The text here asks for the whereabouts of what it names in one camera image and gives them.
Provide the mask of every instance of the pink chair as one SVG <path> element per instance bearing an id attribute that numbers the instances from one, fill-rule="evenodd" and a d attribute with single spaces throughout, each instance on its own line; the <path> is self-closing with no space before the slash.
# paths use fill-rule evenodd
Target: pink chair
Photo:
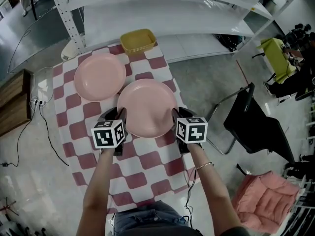
<path id="1" fill-rule="evenodd" d="M 232 204 L 245 227 L 273 234 L 290 212 L 299 189 L 272 171 L 246 175 Z"/>

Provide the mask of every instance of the pink plate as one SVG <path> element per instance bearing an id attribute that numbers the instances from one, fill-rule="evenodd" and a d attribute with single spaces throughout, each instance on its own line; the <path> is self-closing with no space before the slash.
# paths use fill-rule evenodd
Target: pink plate
<path id="1" fill-rule="evenodd" d="M 166 134 L 173 126 L 171 110 L 178 109 L 172 90 L 152 79 L 137 80 L 125 87 L 117 107 L 127 109 L 127 130 L 144 138 Z"/>
<path id="2" fill-rule="evenodd" d="M 115 55 L 97 54 L 79 65 L 74 75 L 74 86 L 82 98 L 101 101 L 118 93 L 125 78 L 126 68 Z"/>

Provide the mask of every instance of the jeans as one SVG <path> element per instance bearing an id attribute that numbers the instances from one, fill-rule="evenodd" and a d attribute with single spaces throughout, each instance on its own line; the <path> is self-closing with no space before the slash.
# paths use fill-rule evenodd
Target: jeans
<path id="1" fill-rule="evenodd" d="M 181 217 L 177 211 L 163 201 L 157 201 L 147 206 L 116 213 L 114 235 L 119 235 L 119 233 L 127 229 L 155 222 L 188 226 L 185 218 Z"/>

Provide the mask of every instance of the pink and white checkered tablecloth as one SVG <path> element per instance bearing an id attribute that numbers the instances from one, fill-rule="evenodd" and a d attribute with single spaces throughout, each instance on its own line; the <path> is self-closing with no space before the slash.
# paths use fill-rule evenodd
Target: pink and white checkered tablecloth
<path id="1" fill-rule="evenodd" d="M 76 184 L 83 193 L 90 182 L 99 150 L 91 135 L 93 122 L 117 105 L 119 94 L 101 101 L 81 98 L 74 87 L 74 74 L 87 57 L 112 53 L 126 67 L 126 82 L 151 78 L 169 86 L 178 106 L 184 106 L 178 85 L 158 45 L 137 56 L 128 57 L 120 44 L 98 49 L 53 69 L 55 109 L 63 149 Z M 125 211 L 161 200 L 188 187 L 194 164 L 190 153 L 181 157 L 172 131 L 155 139 L 128 135 L 122 157 L 114 157 L 110 180 L 108 213 Z"/>

